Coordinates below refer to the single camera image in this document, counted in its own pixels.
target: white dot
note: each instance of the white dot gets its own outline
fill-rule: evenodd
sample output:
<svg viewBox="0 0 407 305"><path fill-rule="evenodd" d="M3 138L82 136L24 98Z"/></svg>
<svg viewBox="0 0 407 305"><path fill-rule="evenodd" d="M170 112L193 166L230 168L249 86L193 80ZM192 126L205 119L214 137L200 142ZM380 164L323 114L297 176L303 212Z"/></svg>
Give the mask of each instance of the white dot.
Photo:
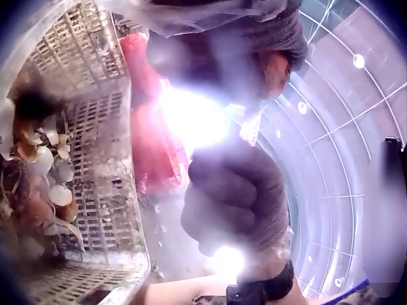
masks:
<svg viewBox="0 0 407 305"><path fill-rule="evenodd" d="M362 55L356 54L353 57L353 64L355 65L356 68L362 69L365 66L365 59L363 58Z"/></svg>
<svg viewBox="0 0 407 305"><path fill-rule="evenodd" d="M299 102L298 103L298 111L301 114L306 114L306 104L304 102Z"/></svg>
<svg viewBox="0 0 407 305"><path fill-rule="evenodd" d="M335 286L340 288L340 287L342 287L343 282L344 282L343 278L342 279L335 279Z"/></svg>

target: gray knit glove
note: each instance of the gray knit glove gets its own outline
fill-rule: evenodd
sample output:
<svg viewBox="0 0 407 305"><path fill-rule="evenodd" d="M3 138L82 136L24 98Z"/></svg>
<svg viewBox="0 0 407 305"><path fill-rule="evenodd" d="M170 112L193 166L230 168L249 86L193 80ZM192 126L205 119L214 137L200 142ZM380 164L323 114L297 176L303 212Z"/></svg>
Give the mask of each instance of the gray knit glove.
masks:
<svg viewBox="0 0 407 305"><path fill-rule="evenodd" d="M224 245L262 252L285 236L284 179L264 151L240 138L196 149L189 177L181 223L203 254Z"/></svg>

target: hand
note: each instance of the hand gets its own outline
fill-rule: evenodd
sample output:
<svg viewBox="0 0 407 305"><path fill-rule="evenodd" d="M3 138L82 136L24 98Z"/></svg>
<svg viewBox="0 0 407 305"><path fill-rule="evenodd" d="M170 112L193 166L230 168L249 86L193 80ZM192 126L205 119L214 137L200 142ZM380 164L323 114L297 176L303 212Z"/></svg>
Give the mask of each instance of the hand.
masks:
<svg viewBox="0 0 407 305"><path fill-rule="evenodd" d="M197 149L189 176L181 222L200 251L212 256L221 246L237 245L255 257L250 261L274 265L270 257L279 258L274 248L285 236L288 210L284 179L273 159L240 138L228 139ZM277 275L284 264L268 270Z"/></svg>

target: black strap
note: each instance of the black strap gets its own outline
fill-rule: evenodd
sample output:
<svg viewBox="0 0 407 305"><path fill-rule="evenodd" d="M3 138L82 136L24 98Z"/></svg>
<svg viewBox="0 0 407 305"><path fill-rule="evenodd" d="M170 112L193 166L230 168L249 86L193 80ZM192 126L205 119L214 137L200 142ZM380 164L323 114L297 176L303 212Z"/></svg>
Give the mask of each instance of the black strap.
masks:
<svg viewBox="0 0 407 305"><path fill-rule="evenodd" d="M294 267L290 260L283 271L273 279L261 281L264 285L268 301L276 301L284 298L293 288Z"/></svg>

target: plastic crate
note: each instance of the plastic crate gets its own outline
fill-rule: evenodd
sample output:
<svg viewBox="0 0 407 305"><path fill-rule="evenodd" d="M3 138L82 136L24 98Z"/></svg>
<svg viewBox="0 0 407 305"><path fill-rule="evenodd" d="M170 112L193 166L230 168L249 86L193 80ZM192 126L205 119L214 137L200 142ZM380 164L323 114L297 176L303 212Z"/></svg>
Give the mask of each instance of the plastic crate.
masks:
<svg viewBox="0 0 407 305"><path fill-rule="evenodd" d="M81 304L95 289L108 294L100 304L128 304L150 261L133 175L131 86L111 14L92 1L53 0L30 23L3 65L0 97L39 74L73 101L74 225L86 253L74 235L63 236L66 266L24 283L38 304Z"/></svg>

